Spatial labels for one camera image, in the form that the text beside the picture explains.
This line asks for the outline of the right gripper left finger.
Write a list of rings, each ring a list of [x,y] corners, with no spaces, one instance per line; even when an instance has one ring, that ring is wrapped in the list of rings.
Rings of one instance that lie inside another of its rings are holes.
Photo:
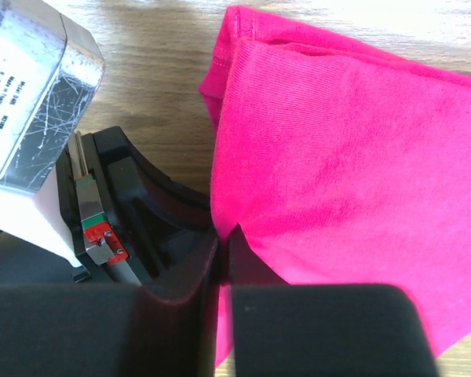
[[[71,282],[0,232],[0,376],[212,376],[217,237],[150,284]]]

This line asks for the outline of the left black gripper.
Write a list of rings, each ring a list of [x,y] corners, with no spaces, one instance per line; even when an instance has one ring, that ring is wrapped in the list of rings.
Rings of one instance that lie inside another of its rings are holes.
[[[212,226],[208,197],[172,181],[117,126],[72,136],[56,173],[75,282],[149,283]]]

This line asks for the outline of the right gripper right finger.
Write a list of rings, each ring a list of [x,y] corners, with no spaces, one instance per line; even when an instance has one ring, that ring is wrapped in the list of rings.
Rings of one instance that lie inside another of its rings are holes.
[[[388,284],[291,285],[228,241],[238,376],[436,376],[413,302]]]

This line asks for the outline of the pink red t shirt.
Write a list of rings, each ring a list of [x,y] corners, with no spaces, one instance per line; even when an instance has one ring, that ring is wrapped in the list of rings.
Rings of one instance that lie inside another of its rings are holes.
[[[436,355],[471,333],[471,76],[232,5],[199,90],[223,240],[292,284],[402,287]]]

